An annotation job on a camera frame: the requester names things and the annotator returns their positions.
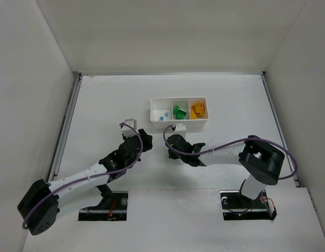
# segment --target screw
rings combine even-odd
[[[228,202],[227,202],[227,197],[226,196],[224,196],[224,197],[222,197],[222,203],[224,204],[224,205],[226,205]]]
[[[125,205],[127,205],[128,200],[127,200],[127,198],[122,198],[120,202],[123,206],[125,206]]]

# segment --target white wall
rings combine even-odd
[[[37,0],[74,71],[265,71],[306,0]]]
[[[34,0],[0,1],[0,251],[25,240],[17,204],[54,151],[71,71]]]
[[[325,0],[308,0],[266,79],[325,233]]]

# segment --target white container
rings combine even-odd
[[[202,102],[204,106],[203,117],[190,119],[191,106]],[[187,114],[184,119],[178,120],[173,115],[173,108],[179,106]],[[208,106],[205,97],[173,97],[151,99],[151,122],[155,129],[165,129],[170,124],[183,123],[187,128],[202,128],[209,120]]]

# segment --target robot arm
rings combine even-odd
[[[185,126],[181,124],[179,127],[173,128],[176,133],[179,129],[182,129],[181,132],[185,136]],[[170,159],[181,159],[191,166],[242,165],[250,173],[250,176],[243,182],[239,192],[251,200],[255,200],[267,185],[278,183],[285,155],[269,143],[256,141],[259,139],[257,136],[250,135],[248,138],[255,140],[236,143],[220,151],[208,151],[212,148],[207,147],[205,143],[191,145],[183,136],[173,134],[166,140],[172,148],[178,150],[175,152],[171,148],[168,149]]]
[[[38,235],[68,213],[98,204],[108,205],[113,193],[107,183],[132,168],[141,147],[142,152],[153,147],[152,136],[143,129],[136,132],[134,119],[126,120],[121,132],[124,142],[119,148],[90,168],[57,181],[36,181],[17,207],[24,219],[23,227]]]

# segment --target white table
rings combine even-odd
[[[129,190],[126,222],[79,223],[73,213],[39,236],[28,235],[25,251],[325,251],[307,190],[295,188],[292,178],[268,188],[278,209],[273,223],[227,222],[219,190],[239,189],[248,172],[167,158],[162,131],[150,123],[150,99],[192,96],[207,98],[210,119],[189,130],[187,141],[223,144],[255,134],[282,144],[260,75],[84,76],[58,177],[118,148],[118,124],[127,118],[153,135],[153,149],[109,184]],[[285,159],[281,176],[290,172]]]

